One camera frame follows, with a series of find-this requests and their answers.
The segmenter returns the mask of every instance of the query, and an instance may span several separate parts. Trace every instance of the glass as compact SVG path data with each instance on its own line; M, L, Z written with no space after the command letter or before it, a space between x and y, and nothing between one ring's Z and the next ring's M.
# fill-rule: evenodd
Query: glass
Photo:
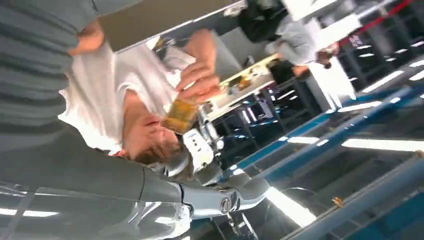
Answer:
M177 134L184 135L192 129L198 111L198 104L177 98L161 125Z

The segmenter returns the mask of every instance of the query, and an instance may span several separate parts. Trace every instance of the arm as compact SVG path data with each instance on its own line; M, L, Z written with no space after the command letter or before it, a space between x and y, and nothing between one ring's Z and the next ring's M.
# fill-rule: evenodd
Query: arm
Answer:
M71 56L95 51L102 45L105 38L105 34L97 20L90 23L77 36L79 42L76 48L69 50Z

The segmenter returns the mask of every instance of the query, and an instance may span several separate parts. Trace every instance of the person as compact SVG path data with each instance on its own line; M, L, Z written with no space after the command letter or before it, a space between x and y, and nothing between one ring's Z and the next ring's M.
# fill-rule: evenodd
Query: person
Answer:
M184 48L170 47L163 62L146 43L114 54L97 21L78 38L69 51L72 71L59 119L76 127L88 146L138 163L178 154L176 134L160 123L177 96L202 103L220 93L211 33L196 31Z
M331 68L330 59L339 52L337 43L317 49L314 39L301 21L294 21L280 4L269 0L250 1L238 16L240 28L254 42L268 41L269 52L277 52L293 66L319 63Z

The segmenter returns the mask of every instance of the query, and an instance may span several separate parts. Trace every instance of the fluorescent light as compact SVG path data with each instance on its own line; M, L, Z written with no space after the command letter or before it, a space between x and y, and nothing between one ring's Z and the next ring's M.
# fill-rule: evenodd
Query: fluorescent light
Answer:
M0 215L14 216L16 215L17 211L18 210L16 209L0 208ZM23 212L23 216L25 217L40 217L40 218L50 217L56 214L59 214L59 213L54 211L30 211L30 210L26 210L25 212Z
M56 214L59 214L59 213L54 211L30 211L30 210L26 210L23 213L25 217L40 217L40 218L50 217Z
M317 219L309 209L301 206L282 192L274 187L270 187L265 192L266 198L279 208L287 217L291 218L296 224L302 228L308 226Z
M345 141L342 146L348 148L377 149L415 152L424 150L424 141L411 140L377 140L377 139L356 139Z
M359 55L360 58L367 58L367 57L372 57L372 56L374 56L373 53L365 53L365 54Z
M423 44L424 44L424 41L418 41L418 42L412 44L411 47L418 48L419 46L421 46Z
M416 67L421 67L422 65L424 65L424 60L416 61L409 66L412 68L416 68Z
M314 144L319 140L318 137L313 136L294 136L287 140L287 142L294 144Z
M248 124L251 124L252 122L251 122L251 120L249 119L248 114L246 113L246 111L245 111L245 110L242 110L241 112L243 113L243 117L244 117L244 119L246 120L246 122L247 122Z
M173 223L174 220L170 217L160 216L156 218L154 222L158 224L170 224L170 223Z
M395 51L394 53L395 54L401 54L401 53L404 53L406 51L408 51L408 49L402 48L402 49L399 49L399 50Z
M258 121L258 119L256 119L255 114L253 113L252 109L250 107L247 108L247 111L249 112L250 116L252 117L253 121Z
M359 46L356 49L367 49L367 48L371 48L371 45L363 45L363 46Z
M280 96L279 98L277 98L277 100L281 100L281 99L287 97L288 95L290 95L290 94L292 94L294 92L296 92L296 91L295 90L291 90L291 91L287 92L286 94L284 94L284 95Z
M384 84L388 83L389 81L395 79L396 77L398 77L399 75L401 75L403 73L404 73L404 71L401 71L401 70L394 71L394 72L390 73L389 75L385 76L384 78L382 78L381 80L377 81L373 85L365 88L364 90L362 90L362 92L363 93L369 93L369 92L383 86Z
M413 77L411 77L409 80L411 81L417 81L424 78L424 70L420 71L419 73L415 74Z
M319 147L319 146L322 146L322 145L324 145L324 144L326 144L328 142L329 142L328 139L325 139L325 140L322 140L322 141L318 142L316 145Z
M372 107L377 107L380 104L382 104L381 101L372 101L372 102L367 102L367 103L361 103L361 104L357 104L357 105L353 105L353 106L342 107L338 110L338 112L344 113L344 112L350 112L350 111L355 111L355 110L360 110L360 109L368 109L368 108L372 108Z
M240 168L237 168L236 170L232 171L233 175L239 175L239 174L244 174L244 173L245 173L245 171L243 171Z
M399 102L400 100L401 100L401 98L400 98L400 97L395 97L395 98L393 98L392 100L390 100L390 102L391 102L392 104L395 104L395 103Z

